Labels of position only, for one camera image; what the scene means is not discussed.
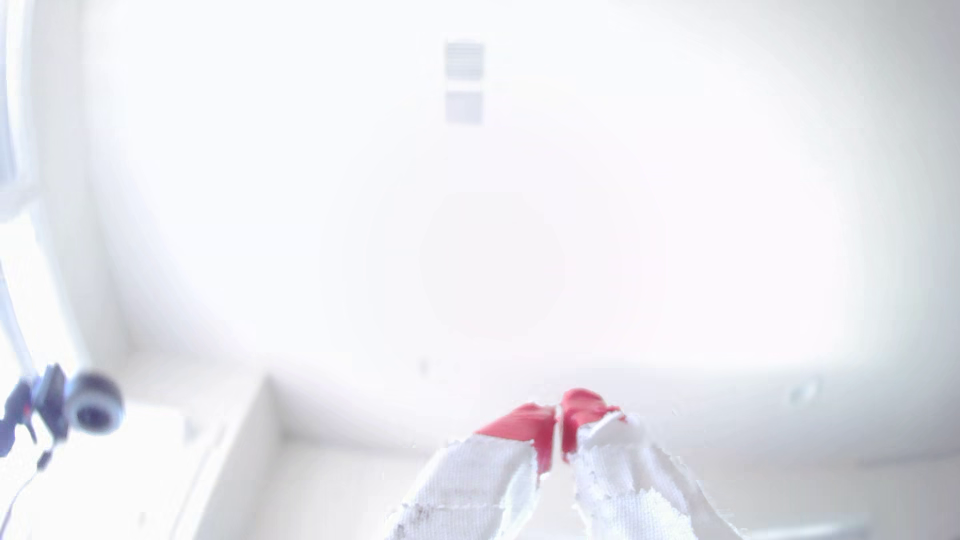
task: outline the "white wall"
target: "white wall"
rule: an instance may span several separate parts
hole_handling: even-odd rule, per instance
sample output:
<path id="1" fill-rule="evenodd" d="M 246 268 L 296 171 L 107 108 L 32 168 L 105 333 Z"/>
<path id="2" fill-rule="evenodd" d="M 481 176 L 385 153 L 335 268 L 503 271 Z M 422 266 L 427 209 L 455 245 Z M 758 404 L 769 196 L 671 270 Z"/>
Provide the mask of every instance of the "white wall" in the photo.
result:
<path id="1" fill-rule="evenodd" d="M 687 450 L 956 448 L 952 381 L 877 369 L 957 350 L 956 33 L 917 5 L 84 0 L 132 341 L 267 365 L 290 430 L 367 446 L 596 385 L 667 417 L 710 388 Z M 488 43 L 482 130 L 444 123 L 448 37 Z M 764 414 L 787 366 L 828 371 L 807 418 Z M 926 436 L 848 429 L 877 409 Z"/>
<path id="2" fill-rule="evenodd" d="M 264 492 L 253 540 L 372 540 L 416 477 L 423 457 L 288 443 Z M 874 540 L 953 540 L 960 535 L 960 458 L 875 469 L 724 471 L 693 466 L 740 528 L 869 517 Z M 528 526 L 538 537 L 576 538 L 573 479 L 556 467 Z"/>

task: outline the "finger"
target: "finger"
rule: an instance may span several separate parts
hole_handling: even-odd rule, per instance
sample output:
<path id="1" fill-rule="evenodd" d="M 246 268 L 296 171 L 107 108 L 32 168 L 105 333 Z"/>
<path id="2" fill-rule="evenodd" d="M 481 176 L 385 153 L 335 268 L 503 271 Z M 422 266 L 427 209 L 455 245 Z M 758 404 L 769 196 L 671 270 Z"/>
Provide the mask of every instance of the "finger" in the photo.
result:
<path id="1" fill-rule="evenodd" d="M 653 443 L 638 418 L 583 389 L 567 392 L 562 407 L 564 450 L 569 436 L 577 505 L 590 538 L 741 538 L 683 464 Z"/>
<path id="2" fill-rule="evenodd" d="M 550 468 L 555 422 L 555 407 L 527 404 L 438 451 L 388 521 L 386 537 L 516 537 Z"/>

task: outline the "cable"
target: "cable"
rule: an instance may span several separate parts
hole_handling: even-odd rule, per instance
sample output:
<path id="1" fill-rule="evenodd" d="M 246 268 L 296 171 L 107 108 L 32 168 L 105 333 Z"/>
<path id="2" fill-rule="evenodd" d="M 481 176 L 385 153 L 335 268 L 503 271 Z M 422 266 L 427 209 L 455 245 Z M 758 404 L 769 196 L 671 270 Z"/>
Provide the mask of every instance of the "cable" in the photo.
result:
<path id="1" fill-rule="evenodd" d="M 7 506 L 7 515 L 4 516 L 3 518 L 3 525 L 0 525 L 0 540 L 3 540 L 4 535 L 7 533 L 7 525 L 10 523 L 10 516 L 11 514 L 13 514 L 13 505 L 16 504 L 16 498 L 19 497 L 21 493 L 23 493 L 23 490 L 26 489 L 28 485 L 30 485 L 30 482 L 34 481 L 34 479 L 36 478 L 36 475 L 38 474 L 40 474 L 39 469 L 34 471 L 34 473 L 27 479 L 27 481 L 23 482 L 23 485 L 20 486 L 20 489 L 16 490 L 16 494 L 13 495 L 13 499 L 11 499 L 10 505 Z"/>
<path id="2" fill-rule="evenodd" d="M 56 448 L 56 443 L 54 446 L 43 451 L 43 454 L 40 455 L 40 459 L 36 461 L 36 470 L 34 473 L 23 482 L 23 485 L 20 486 L 20 489 L 16 490 L 16 493 L 13 495 L 13 498 L 10 500 L 10 505 L 7 506 L 7 515 L 3 518 L 3 524 L 0 525 L 0 540 L 3 540 L 4 535 L 7 533 L 7 525 L 10 524 L 10 517 L 13 515 L 13 506 L 16 504 L 16 500 L 20 497 L 20 494 L 23 493 L 24 489 L 27 489 L 27 486 L 30 485 L 30 482 L 34 481 L 36 475 L 39 475 L 46 470 L 47 465 L 50 464 L 50 459 L 54 456 L 54 448 Z"/>

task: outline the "red rubber coating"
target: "red rubber coating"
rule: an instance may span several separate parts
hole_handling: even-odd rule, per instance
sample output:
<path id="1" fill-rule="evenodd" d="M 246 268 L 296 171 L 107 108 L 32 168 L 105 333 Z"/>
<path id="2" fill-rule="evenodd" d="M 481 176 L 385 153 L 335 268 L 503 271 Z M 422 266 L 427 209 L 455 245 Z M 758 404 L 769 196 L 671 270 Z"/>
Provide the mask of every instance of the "red rubber coating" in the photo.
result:
<path id="1" fill-rule="evenodd" d="M 596 422 L 608 412 L 620 410 L 607 405 L 600 394 L 585 388 L 567 390 L 560 407 L 564 410 L 564 461 L 566 455 L 577 452 L 577 429 L 583 424 Z"/>
<path id="2" fill-rule="evenodd" d="M 533 441 L 537 451 L 538 473 L 543 474 L 550 470 L 553 427 L 556 423 L 556 407 L 526 404 L 481 428 L 477 433 L 512 441 Z"/>

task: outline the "air vent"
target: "air vent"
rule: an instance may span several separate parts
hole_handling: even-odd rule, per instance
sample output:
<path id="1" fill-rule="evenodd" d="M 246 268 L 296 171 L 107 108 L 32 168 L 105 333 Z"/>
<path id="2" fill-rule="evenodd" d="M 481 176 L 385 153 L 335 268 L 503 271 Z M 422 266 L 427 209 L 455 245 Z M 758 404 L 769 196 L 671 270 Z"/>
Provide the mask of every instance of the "air vent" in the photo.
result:
<path id="1" fill-rule="evenodd" d="M 446 123 L 483 124 L 484 56 L 479 41 L 446 43 Z"/>
<path id="2" fill-rule="evenodd" d="M 446 77 L 449 81 L 482 81 L 483 63 L 483 43 L 449 41 L 446 44 Z"/>

